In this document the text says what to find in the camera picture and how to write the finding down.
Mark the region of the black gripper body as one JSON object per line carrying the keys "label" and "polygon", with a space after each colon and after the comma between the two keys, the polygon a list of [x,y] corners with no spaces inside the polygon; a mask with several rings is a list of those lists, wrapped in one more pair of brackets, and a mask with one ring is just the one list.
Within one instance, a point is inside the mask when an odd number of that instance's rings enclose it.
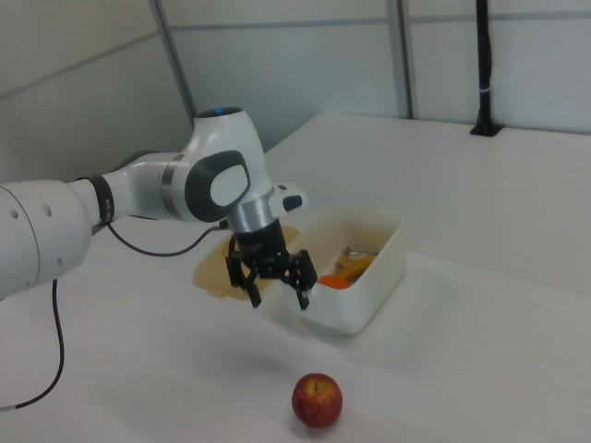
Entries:
{"label": "black gripper body", "polygon": [[233,233],[233,237],[229,253],[238,252],[243,266],[263,279],[280,279],[288,252],[279,220],[254,232]]}

